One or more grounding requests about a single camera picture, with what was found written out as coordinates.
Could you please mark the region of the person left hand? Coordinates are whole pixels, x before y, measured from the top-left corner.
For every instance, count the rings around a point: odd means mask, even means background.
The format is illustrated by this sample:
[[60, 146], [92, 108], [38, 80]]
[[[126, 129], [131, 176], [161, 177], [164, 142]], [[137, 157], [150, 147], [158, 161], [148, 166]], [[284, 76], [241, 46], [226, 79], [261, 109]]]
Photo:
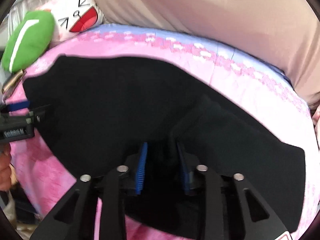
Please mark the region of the person left hand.
[[8, 191], [11, 187], [10, 151], [10, 144], [5, 144], [0, 157], [0, 191]]

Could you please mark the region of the person right hand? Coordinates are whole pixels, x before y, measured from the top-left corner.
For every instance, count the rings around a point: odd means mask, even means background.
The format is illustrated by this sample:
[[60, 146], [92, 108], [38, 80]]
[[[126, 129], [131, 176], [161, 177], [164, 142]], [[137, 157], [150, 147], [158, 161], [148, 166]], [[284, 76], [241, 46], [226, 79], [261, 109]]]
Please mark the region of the person right hand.
[[312, 122], [315, 130], [318, 148], [320, 148], [320, 106], [317, 107], [312, 113]]

